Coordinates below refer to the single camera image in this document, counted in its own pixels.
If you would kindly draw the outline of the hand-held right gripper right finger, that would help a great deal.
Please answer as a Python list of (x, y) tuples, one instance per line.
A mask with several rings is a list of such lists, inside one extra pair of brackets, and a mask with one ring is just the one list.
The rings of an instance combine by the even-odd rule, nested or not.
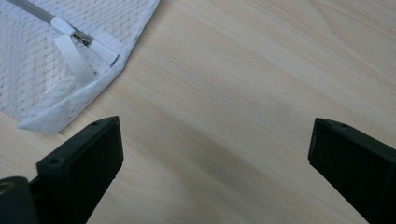
[(396, 224), (396, 149), (317, 118), (308, 160), (370, 224)]

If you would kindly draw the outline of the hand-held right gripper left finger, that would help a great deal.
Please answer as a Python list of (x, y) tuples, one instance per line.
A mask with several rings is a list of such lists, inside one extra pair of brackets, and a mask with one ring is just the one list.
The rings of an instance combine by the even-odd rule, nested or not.
[(99, 119), (36, 164), (42, 224), (85, 224), (123, 163), (120, 119)]

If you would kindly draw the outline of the white mesh laundry bag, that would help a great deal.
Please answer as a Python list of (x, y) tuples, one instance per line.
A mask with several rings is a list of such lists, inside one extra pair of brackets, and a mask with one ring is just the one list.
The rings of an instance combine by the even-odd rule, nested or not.
[(160, 0), (0, 0), (0, 112), (56, 134), (124, 69)]

